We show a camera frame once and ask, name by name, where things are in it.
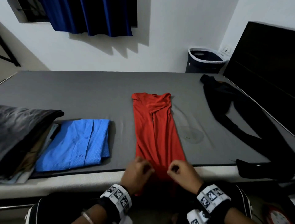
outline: mattress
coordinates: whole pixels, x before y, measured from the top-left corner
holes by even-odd
[[[135,92],[172,97],[172,113],[186,159],[194,166],[234,165],[236,159],[261,164],[263,155],[239,140],[213,117],[203,91],[203,74],[156,72],[22,71],[0,85],[0,104],[62,110],[59,120],[110,119],[110,158],[101,165],[37,173],[44,178],[78,173],[122,171],[135,157],[136,136],[131,95]],[[226,81],[219,74],[209,74]],[[228,117],[257,136],[232,106]],[[295,137],[270,118],[295,149]]]

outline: dark blue laundry basket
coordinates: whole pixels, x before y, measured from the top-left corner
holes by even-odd
[[[215,50],[189,48],[186,73],[218,73],[228,61]]]

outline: folded blue shirt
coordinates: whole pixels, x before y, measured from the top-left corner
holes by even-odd
[[[65,121],[48,148],[36,162],[36,171],[67,170],[98,165],[109,157],[110,120]]]

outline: red t-shirt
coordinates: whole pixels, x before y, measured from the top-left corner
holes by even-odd
[[[185,160],[170,111],[171,94],[134,93],[136,154],[151,162],[160,180],[171,180],[167,170],[173,160]]]

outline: blue curtain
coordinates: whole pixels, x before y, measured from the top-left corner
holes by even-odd
[[[137,26],[136,0],[41,0],[56,31],[110,37],[132,36]]]

